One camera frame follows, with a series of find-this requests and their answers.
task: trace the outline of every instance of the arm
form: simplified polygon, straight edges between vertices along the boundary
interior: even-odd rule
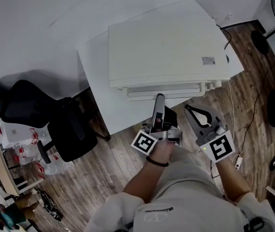
[[[167,140],[159,141],[150,154],[150,158],[159,163],[167,163],[173,149],[174,143]],[[164,167],[147,161],[141,171],[125,186],[123,192],[139,197],[145,203],[149,202],[163,171]]]
[[[250,192],[249,185],[229,158],[216,163],[216,166],[228,199],[238,202],[245,194]]]

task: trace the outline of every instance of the wooden floor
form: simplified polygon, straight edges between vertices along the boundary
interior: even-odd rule
[[[244,72],[230,80],[235,109],[234,143],[237,151],[242,148],[244,134],[254,109],[254,102],[261,90],[263,76],[275,62],[273,53],[266,57],[253,46],[250,33],[257,29],[252,23],[228,29],[232,35],[231,45],[244,66]],[[271,89],[275,88],[275,66],[268,73],[265,87],[256,104],[255,119],[244,144],[244,158],[240,171],[259,200],[266,197],[265,187],[275,187],[275,171],[269,171],[269,162],[275,155],[275,128],[267,121],[266,103]],[[194,98],[174,108],[183,130],[183,146],[205,159],[207,168],[210,161],[195,144],[196,136],[184,114],[186,103],[208,104],[221,112],[230,130],[233,129],[233,110],[228,83],[222,88],[209,91],[201,98]],[[104,133],[102,118],[91,121],[93,128]],[[64,218],[61,224],[72,232],[83,231],[90,217],[105,202],[105,199],[122,191],[126,183],[138,173],[145,161],[144,155],[132,149],[130,144],[140,129],[140,124],[112,135],[109,142],[98,139],[98,145],[85,156],[75,160],[74,167],[59,175],[46,176],[40,184],[54,200]],[[25,179],[38,179],[35,164],[12,170],[14,175]],[[213,175],[217,175],[215,166]],[[220,187],[220,178],[215,178]],[[63,228],[41,207],[35,210],[36,224],[41,231],[64,231]]]

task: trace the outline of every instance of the black cable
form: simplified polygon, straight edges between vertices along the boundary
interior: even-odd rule
[[[243,151],[243,149],[244,149],[244,143],[245,143],[245,138],[246,138],[246,134],[247,134],[247,132],[248,132],[248,130],[249,130],[249,127],[251,126],[251,124],[253,123],[253,121],[254,121],[254,118],[255,118],[255,112],[256,112],[256,110],[255,110],[255,108],[256,108],[256,103],[257,103],[257,101],[258,101],[258,99],[259,99],[259,97],[260,97],[260,95],[262,94],[262,92],[263,92],[263,88],[264,88],[264,84],[265,84],[265,80],[266,80],[266,77],[267,77],[267,74],[269,73],[269,71],[273,68],[275,66],[275,61],[274,61],[274,63],[273,63],[273,65],[268,69],[268,71],[266,72],[266,74],[264,75],[264,77],[263,77],[263,82],[262,82],[262,87],[261,87],[261,92],[259,93],[259,95],[258,95],[258,97],[257,97],[257,99],[255,100],[255,103],[254,103],[254,113],[253,113],[253,118],[252,118],[252,121],[249,123],[249,126],[247,127],[247,129],[246,129],[246,131],[245,131],[245,135],[244,135],[244,140],[243,140],[243,146],[242,146],[242,150],[239,152],[239,154],[241,154],[241,152]]]
[[[219,29],[220,30],[223,30],[223,31],[225,31],[229,36],[230,36],[230,39],[228,40],[228,43],[225,45],[225,47],[224,47],[224,50],[227,48],[227,46],[230,44],[230,42],[231,42],[231,40],[232,40],[232,36],[231,36],[231,34],[227,31],[227,30],[225,30],[225,29],[223,29],[221,26],[219,26],[218,24],[216,24],[218,27],[219,27]]]

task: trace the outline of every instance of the white desk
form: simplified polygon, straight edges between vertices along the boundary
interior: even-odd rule
[[[169,18],[172,19],[187,16],[200,20],[201,23],[214,23],[194,0],[186,0],[167,5],[139,15],[133,18],[133,20],[148,17],[154,18],[156,16],[169,16]],[[109,87],[107,42],[106,31],[80,47],[78,53],[107,129],[110,134],[114,134],[150,118],[153,115],[155,101],[128,101],[122,91]],[[222,42],[218,44],[220,47],[223,47],[226,43],[227,39],[223,35]],[[230,45],[228,45],[226,52],[230,59],[230,75],[232,77],[244,69]],[[166,106],[171,108],[187,99],[188,98],[166,99]]]

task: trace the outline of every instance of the sleeve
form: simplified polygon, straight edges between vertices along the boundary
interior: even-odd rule
[[[240,199],[237,205],[249,220],[254,217],[262,218],[264,227],[259,232],[275,232],[275,215],[267,200],[258,202],[255,195],[249,192]]]
[[[126,225],[133,222],[135,210],[144,204],[141,198],[124,192],[108,197],[92,216],[84,232],[127,231]]]

